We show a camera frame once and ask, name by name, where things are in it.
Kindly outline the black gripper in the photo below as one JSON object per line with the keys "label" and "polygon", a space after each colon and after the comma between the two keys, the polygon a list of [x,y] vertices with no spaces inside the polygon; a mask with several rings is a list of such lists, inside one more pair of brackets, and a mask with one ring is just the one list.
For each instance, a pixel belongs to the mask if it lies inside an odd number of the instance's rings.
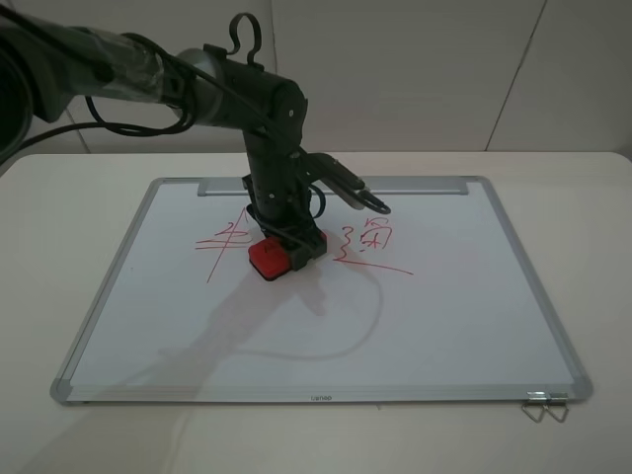
{"label": "black gripper", "polygon": [[247,151],[250,174],[243,179],[251,215],[266,235],[278,237],[289,252],[293,271],[327,253],[327,237],[308,215],[309,191],[297,178],[291,160],[276,151]]}

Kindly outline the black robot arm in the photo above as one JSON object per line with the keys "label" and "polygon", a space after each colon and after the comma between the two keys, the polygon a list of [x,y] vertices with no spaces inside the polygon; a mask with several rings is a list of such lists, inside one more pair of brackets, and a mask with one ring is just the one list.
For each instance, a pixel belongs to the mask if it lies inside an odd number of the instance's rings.
{"label": "black robot arm", "polygon": [[327,249],[310,211],[316,191],[300,168],[307,101],[293,81],[233,56],[211,45],[172,55],[138,34],[64,27],[3,8],[1,156],[34,145],[33,120],[56,123],[79,96],[166,106],[178,118],[170,134],[195,125],[238,130],[250,169],[248,213],[300,270]]}

